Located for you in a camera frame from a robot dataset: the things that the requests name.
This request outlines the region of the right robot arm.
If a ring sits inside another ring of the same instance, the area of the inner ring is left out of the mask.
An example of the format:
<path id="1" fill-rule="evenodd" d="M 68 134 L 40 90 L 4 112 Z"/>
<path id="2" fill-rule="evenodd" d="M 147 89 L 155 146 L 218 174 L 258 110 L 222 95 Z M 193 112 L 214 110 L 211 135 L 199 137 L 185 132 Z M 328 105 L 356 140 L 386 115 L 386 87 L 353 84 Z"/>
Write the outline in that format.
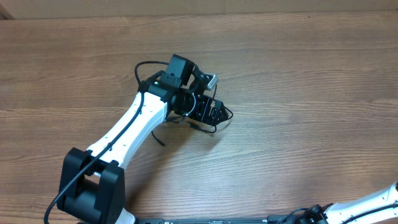
<path id="1" fill-rule="evenodd" d="M 397 217 L 397 182 L 365 197 L 345 203 L 317 206 L 295 223 L 309 224 L 372 224 Z"/>

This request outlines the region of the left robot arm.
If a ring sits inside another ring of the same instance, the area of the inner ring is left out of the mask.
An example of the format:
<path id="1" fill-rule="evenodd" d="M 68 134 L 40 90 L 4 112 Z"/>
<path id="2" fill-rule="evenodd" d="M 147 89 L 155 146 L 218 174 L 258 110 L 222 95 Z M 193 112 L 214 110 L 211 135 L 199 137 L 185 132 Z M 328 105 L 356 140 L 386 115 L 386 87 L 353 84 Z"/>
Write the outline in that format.
<path id="1" fill-rule="evenodd" d="M 83 223 L 139 223 L 125 208 L 125 171 L 141 144 L 163 122 L 185 118 L 217 127 L 233 117 L 215 92 L 218 77 L 197 64 L 172 55 L 166 69 L 138 80 L 135 99 L 120 120 L 98 141 L 82 151 L 72 148 L 63 160 L 58 195 L 49 205 Z"/>

